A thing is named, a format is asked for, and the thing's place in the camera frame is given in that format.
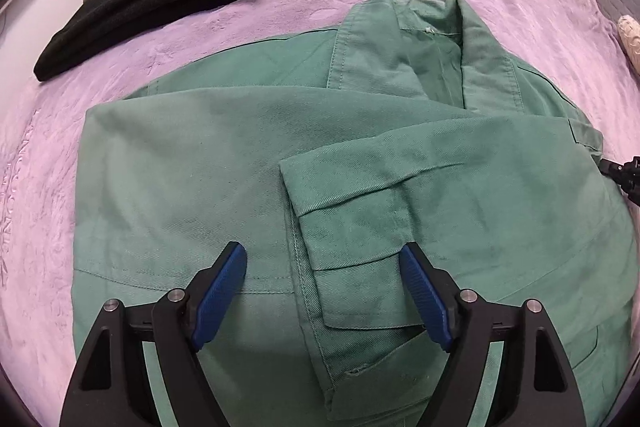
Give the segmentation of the green work shirt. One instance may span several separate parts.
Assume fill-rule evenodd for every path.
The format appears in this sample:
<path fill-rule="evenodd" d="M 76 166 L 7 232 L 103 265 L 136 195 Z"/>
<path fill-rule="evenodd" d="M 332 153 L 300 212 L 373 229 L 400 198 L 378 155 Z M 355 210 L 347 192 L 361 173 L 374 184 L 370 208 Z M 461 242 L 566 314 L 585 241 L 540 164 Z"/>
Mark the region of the green work shirt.
<path fill-rule="evenodd" d="M 74 337 L 237 241 L 246 279 L 201 354 L 230 423 L 411 426 L 446 361 L 401 283 L 416 242 L 487 300 L 540 300 L 599 425 L 638 280 L 603 144 L 464 0 L 367 0 L 213 54 L 87 113 Z"/>

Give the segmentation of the cream textured pillow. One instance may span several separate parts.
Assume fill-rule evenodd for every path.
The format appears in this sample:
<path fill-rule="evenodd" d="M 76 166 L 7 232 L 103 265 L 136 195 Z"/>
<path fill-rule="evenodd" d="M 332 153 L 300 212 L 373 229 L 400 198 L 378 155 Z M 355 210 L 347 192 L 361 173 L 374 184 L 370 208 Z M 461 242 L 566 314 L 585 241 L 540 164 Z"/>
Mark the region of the cream textured pillow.
<path fill-rule="evenodd" d="M 628 60 L 636 74 L 640 75 L 640 23 L 630 15 L 623 15 L 616 27 Z"/>

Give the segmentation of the purple embossed bed blanket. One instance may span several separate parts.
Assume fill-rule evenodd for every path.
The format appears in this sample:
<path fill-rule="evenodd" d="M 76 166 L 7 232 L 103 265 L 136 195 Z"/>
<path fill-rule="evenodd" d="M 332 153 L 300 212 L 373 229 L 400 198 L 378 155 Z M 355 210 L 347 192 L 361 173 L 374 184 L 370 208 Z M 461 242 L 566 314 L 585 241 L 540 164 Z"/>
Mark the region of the purple embossed bed blanket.
<path fill-rule="evenodd" d="M 74 361 L 72 242 L 85 113 L 229 46 L 335 24 L 361 0 L 242 0 L 187 17 L 41 83 L 1 72 L 1 362 L 52 410 Z M 574 100 L 618 160 L 639 150 L 639 80 L 596 0 L 468 0 L 508 50 Z"/>

